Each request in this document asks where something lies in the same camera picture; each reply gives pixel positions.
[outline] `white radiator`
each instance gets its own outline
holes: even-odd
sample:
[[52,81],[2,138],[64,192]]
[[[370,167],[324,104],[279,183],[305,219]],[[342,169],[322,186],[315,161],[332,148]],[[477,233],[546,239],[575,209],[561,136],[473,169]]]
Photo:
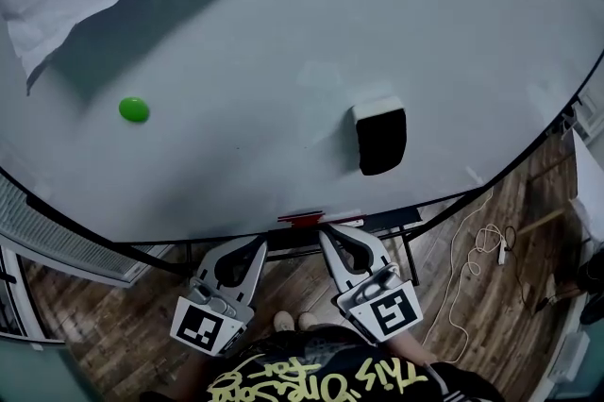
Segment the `white radiator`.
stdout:
[[[25,202],[25,193],[0,175],[1,244],[16,253],[59,269],[108,284],[127,286],[145,265],[115,253],[49,220]],[[135,246],[162,256],[171,246]]]
[[567,334],[562,350],[549,373],[549,379],[556,383],[572,382],[577,376],[588,346],[589,337],[584,331]]

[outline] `green ball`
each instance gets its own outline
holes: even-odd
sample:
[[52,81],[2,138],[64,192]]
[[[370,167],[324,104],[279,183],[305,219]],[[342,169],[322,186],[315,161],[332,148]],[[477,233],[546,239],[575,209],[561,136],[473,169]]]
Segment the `green ball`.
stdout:
[[149,107],[137,96],[129,96],[120,102],[122,117],[130,122],[146,122],[149,118]]

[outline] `white cable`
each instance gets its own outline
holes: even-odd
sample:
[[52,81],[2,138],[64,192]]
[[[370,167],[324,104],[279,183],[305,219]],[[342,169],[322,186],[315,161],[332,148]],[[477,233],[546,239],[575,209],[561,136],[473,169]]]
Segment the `white cable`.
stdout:
[[[453,235],[453,238],[451,239],[451,245],[449,248],[449,264],[451,267],[451,276],[449,277],[449,280],[446,284],[446,290],[445,290],[445,297],[443,298],[443,303],[441,304],[441,307],[438,309],[438,312],[436,313],[436,316],[434,317],[434,322],[432,322],[432,325],[430,326],[428,333],[426,334],[426,337],[424,338],[424,341],[422,342],[422,344],[426,343],[426,340],[428,339],[429,334],[431,333],[432,329],[434,329],[434,327],[436,326],[436,322],[438,321],[438,317],[441,314],[441,311],[443,311],[443,308],[445,307],[445,303],[446,303],[446,299],[448,297],[449,294],[449,289],[451,288],[451,282],[453,281],[453,278],[455,277],[455,266],[453,264],[453,245],[455,242],[455,239],[457,238],[457,235],[460,233],[461,231],[461,227],[463,226],[463,223],[465,223],[469,218],[471,218],[474,214],[476,214],[477,212],[480,212],[485,206],[486,204],[493,198],[493,189],[491,189],[491,191],[489,192],[489,196],[487,197],[487,199],[482,203],[482,205],[476,209],[475,211],[471,212],[470,214],[468,214],[467,216],[465,216],[463,218],[463,221],[461,221],[460,226],[457,228],[457,231],[455,231],[455,234]],[[487,249],[486,245],[487,245],[487,233],[494,233],[498,236],[499,241],[498,243],[493,246],[490,249]],[[483,237],[482,237],[482,245],[478,245],[478,238],[480,233],[483,233]],[[474,239],[474,247],[472,249],[470,249],[470,251],[468,251],[468,255],[467,255],[467,261],[463,264],[463,266],[461,267],[460,270],[460,281],[458,283],[458,287],[457,287],[457,293],[455,294],[455,298],[453,299],[453,303],[451,304],[451,308],[449,309],[449,324],[459,330],[461,330],[463,332],[463,334],[465,335],[465,343],[463,344],[463,349],[461,350],[461,353],[459,354],[459,356],[454,359],[454,360],[449,360],[448,363],[457,363],[458,361],[460,361],[461,356],[463,355],[463,353],[465,352],[465,349],[468,346],[468,343],[470,341],[470,335],[468,334],[468,332],[465,330],[465,328],[461,327],[460,325],[457,325],[456,323],[453,322],[453,320],[451,319],[451,314],[453,312],[453,309],[455,308],[455,304],[457,303],[458,298],[460,297],[460,292],[461,292],[461,276],[463,275],[463,268],[465,268],[466,266],[469,268],[470,273],[474,276],[478,276],[480,275],[480,265],[475,262],[475,261],[471,261],[470,260],[470,255],[476,251],[477,253],[492,253],[493,251],[495,251],[499,245],[505,242],[505,237],[503,236],[503,234],[501,233],[501,231],[499,230],[499,228],[495,225],[489,224],[486,227],[481,228],[477,235],[476,238]]]

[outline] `cable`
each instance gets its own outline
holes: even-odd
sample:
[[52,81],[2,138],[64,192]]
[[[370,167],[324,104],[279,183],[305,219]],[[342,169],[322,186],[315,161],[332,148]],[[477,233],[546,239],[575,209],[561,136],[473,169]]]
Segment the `cable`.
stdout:
[[[513,244],[511,244],[510,241],[508,240],[508,229],[512,230]],[[516,246],[516,228],[514,226],[506,226],[505,229],[503,230],[503,235],[506,237],[506,243],[508,244],[508,247],[506,248],[506,250],[513,251],[514,247]]]
[[[432,329],[434,329],[434,327],[436,326],[436,322],[438,321],[438,317],[440,316],[441,311],[443,311],[443,307],[445,306],[446,298],[448,297],[449,289],[451,288],[451,282],[453,281],[453,277],[455,276],[455,265],[453,263],[453,244],[455,242],[455,239],[457,238],[457,235],[460,233],[461,227],[463,226],[463,223],[465,223],[468,219],[470,219],[477,212],[481,212],[484,209],[484,207],[487,205],[487,203],[492,198],[493,198],[493,188],[491,188],[491,191],[489,192],[489,196],[482,203],[482,205],[478,209],[474,210],[473,212],[471,212],[470,214],[468,214],[467,216],[465,216],[463,218],[463,220],[460,223],[460,226],[457,228],[457,231],[455,231],[455,234],[453,235],[453,238],[451,239],[451,245],[450,245],[450,249],[449,249],[449,265],[450,265],[450,268],[451,268],[451,276],[449,277],[449,280],[446,283],[446,290],[445,290],[445,296],[443,297],[443,303],[441,304],[441,307],[438,309],[438,312],[436,313],[436,316],[434,317],[434,321],[432,322],[432,325],[430,326],[430,328],[428,330],[428,333],[426,334],[426,337],[424,337],[424,341],[422,342],[422,344],[426,343],[426,340],[428,339],[428,337],[429,337]],[[472,250],[470,252],[468,252],[468,261],[461,268],[461,272],[460,272],[460,286],[461,286],[461,274],[463,273],[463,268],[465,267],[466,264],[468,264],[468,262],[470,262],[469,261],[470,253],[472,251],[474,251],[474,250],[478,250],[477,238],[478,238],[478,234],[477,234],[477,237],[475,238],[475,247],[472,248]],[[457,292],[457,295],[455,296],[455,300],[453,301],[453,305],[455,305],[455,302],[457,301],[457,298],[459,297],[459,294],[460,294],[460,289],[458,288],[458,292]],[[451,310],[449,311],[449,323],[453,327],[456,327],[456,328],[462,330],[463,333],[465,334],[465,344],[463,346],[463,350],[461,351],[460,355],[454,361],[450,362],[450,363],[456,363],[456,362],[458,362],[460,360],[461,355],[463,355],[463,352],[465,352],[465,349],[467,348],[470,336],[468,335],[468,332],[465,331],[465,329],[463,327],[460,327],[459,325],[455,325],[451,321]]]
[[[482,246],[478,245],[478,236],[480,235],[481,232],[484,233],[483,238],[482,238],[483,239]],[[492,232],[499,237],[499,241],[491,249],[487,249],[487,247],[486,247],[488,232]],[[460,297],[460,293],[461,293],[461,281],[463,280],[463,268],[465,268],[467,266],[472,275],[479,276],[480,272],[481,272],[480,265],[475,261],[471,261],[470,255],[474,251],[476,251],[477,253],[486,253],[486,254],[493,253],[493,251],[495,251],[501,245],[501,243],[504,243],[505,241],[506,241],[506,239],[503,237],[503,234],[501,233],[499,228],[495,225],[489,224],[486,227],[482,227],[481,229],[478,230],[478,233],[476,234],[476,237],[474,238],[474,247],[472,249],[470,249],[470,251],[468,251],[467,261],[463,264],[463,266],[461,267],[461,270],[460,270],[460,281],[458,282],[458,285],[457,285],[457,293],[455,294],[455,298],[453,298],[453,303],[451,303],[451,308],[449,309],[449,317],[448,317],[449,324],[455,328],[460,329],[463,332],[463,334],[465,335],[465,343],[463,344],[463,349],[461,350],[458,357],[454,360],[451,360],[449,363],[457,363],[458,361],[460,361],[461,356],[465,353],[465,349],[468,347],[468,344],[470,343],[470,334],[465,330],[464,327],[462,327],[461,325],[457,325],[451,319],[451,316],[453,314],[453,309],[455,309],[455,304],[457,303],[457,300]]]
[[518,264],[520,263],[520,261],[518,260],[516,253],[514,253],[511,248],[508,248],[508,251],[512,254],[513,258],[515,259],[515,266],[513,269],[513,274],[516,277],[516,283],[518,283],[518,288],[520,288],[520,298],[522,299],[522,304],[525,306],[525,308],[528,310],[528,312],[531,313],[531,317],[532,317],[533,313],[531,312],[529,303],[527,303],[527,300],[525,299],[525,293],[524,293],[524,288],[522,286],[522,281],[520,280],[520,275],[518,275]]

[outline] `metal frame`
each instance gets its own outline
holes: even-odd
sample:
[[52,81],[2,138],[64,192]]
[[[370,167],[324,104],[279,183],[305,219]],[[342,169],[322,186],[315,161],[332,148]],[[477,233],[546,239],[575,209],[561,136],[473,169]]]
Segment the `metal frame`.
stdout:
[[[21,317],[19,313],[14,309],[14,299],[12,298],[12,292],[10,290],[10,284],[16,284],[17,279],[10,275],[7,272],[7,267],[4,263],[4,258],[2,256],[2,252],[0,251],[0,280],[4,283],[4,288],[6,289],[8,295],[8,305],[5,305],[2,300],[0,300],[0,333],[9,334],[9,335],[21,335],[23,333],[23,323],[21,321]],[[7,309],[10,309],[13,312],[14,316],[14,325],[16,328],[11,326],[11,323],[8,321],[7,317]]]
[[33,301],[21,257],[5,246],[0,246],[0,253],[6,271],[17,280],[16,283],[7,285],[7,289],[10,291],[12,310],[18,317],[22,335],[35,339],[50,338]]
[[[600,53],[599,57],[594,64],[594,67],[591,69],[589,74],[585,77],[581,85],[579,86],[577,92],[570,98],[568,103],[561,110],[559,115],[552,120],[552,122],[547,126],[547,128],[539,135],[515,160],[513,160],[504,170],[502,170],[497,176],[493,177],[489,182],[484,185],[468,191],[466,193],[458,193],[454,195],[450,195],[448,197],[444,197],[441,199],[436,199],[427,203],[418,204],[415,206],[410,206],[402,209],[395,209],[387,212],[383,212],[380,214],[374,214],[369,216],[362,216],[359,219],[362,219],[365,223],[364,229],[368,232],[377,232],[381,230],[390,229],[391,233],[379,236],[381,240],[388,240],[391,238],[395,238],[401,236],[403,239],[403,245],[405,247],[405,253],[409,260],[409,266],[411,267],[411,279],[413,281],[413,285],[417,286],[419,284],[419,279],[417,276],[417,271],[415,268],[415,263],[413,261],[413,256],[411,254],[411,249],[409,243],[421,236],[422,234],[428,232],[429,230],[436,227],[438,224],[448,219],[450,216],[456,214],[461,209],[465,208],[474,200],[478,199],[481,195],[486,193],[489,189],[491,189],[497,182],[507,176],[513,169],[515,169],[521,162],[523,162],[532,152],[534,152],[539,145],[541,145],[545,139],[547,138],[552,127],[556,126],[562,118],[562,114],[567,111],[572,105],[579,100],[579,93],[585,86],[585,84],[589,81],[589,79],[594,74],[594,71],[599,66],[602,58],[604,57],[604,50]],[[58,210],[54,209],[52,206],[42,201],[39,197],[37,197],[34,193],[26,189],[22,184],[20,184],[14,177],[12,177],[9,173],[7,173],[2,167],[0,167],[0,174],[4,175],[10,182],[12,182],[16,187],[18,187],[21,191],[27,194],[27,204],[37,210],[40,214],[46,216],[50,220],[55,223],[70,229],[75,234],[78,234],[88,240],[97,243],[111,251],[119,253],[123,256],[129,257],[133,260],[139,261],[144,264],[148,264],[155,268],[159,268],[161,270],[167,271],[169,273],[173,273],[180,276],[189,276],[194,269],[193,265],[193,255],[192,255],[192,246],[194,244],[201,243],[216,243],[216,242],[225,242],[232,240],[234,238],[238,238],[243,235],[250,235],[250,233],[242,234],[240,236],[225,236],[220,238],[206,238],[206,239],[196,239],[196,240],[183,240],[183,241],[159,241],[159,242],[150,242],[150,243],[114,243],[92,231],[87,229],[86,227],[80,225],[73,219],[65,216]],[[414,219],[413,214],[417,215],[417,208],[422,206],[427,206],[430,204],[435,204],[437,202],[444,201],[446,199],[451,199],[454,197],[459,197],[456,202],[454,202],[451,206],[443,210],[440,214],[437,214],[432,219],[426,221],[420,226],[412,227],[405,229],[405,225],[411,224],[415,221],[420,221],[421,219]],[[317,237],[312,233],[313,230],[316,229],[316,226],[313,227],[305,227],[305,228],[286,228],[279,229],[275,231],[269,231],[268,233],[252,233],[252,234],[264,234],[269,239],[269,249],[272,250],[282,250],[288,248],[308,248],[311,249],[301,250],[293,253],[287,254],[277,254],[273,256],[269,256],[267,260],[285,260],[290,258],[296,258],[300,256],[308,256],[312,254],[317,254],[321,252],[321,250],[315,245],[318,245]],[[142,245],[142,244],[185,244],[187,249],[187,260],[184,263],[171,263],[166,260],[162,260],[160,258],[156,258],[154,256],[148,255],[138,249],[135,249],[133,245]]]

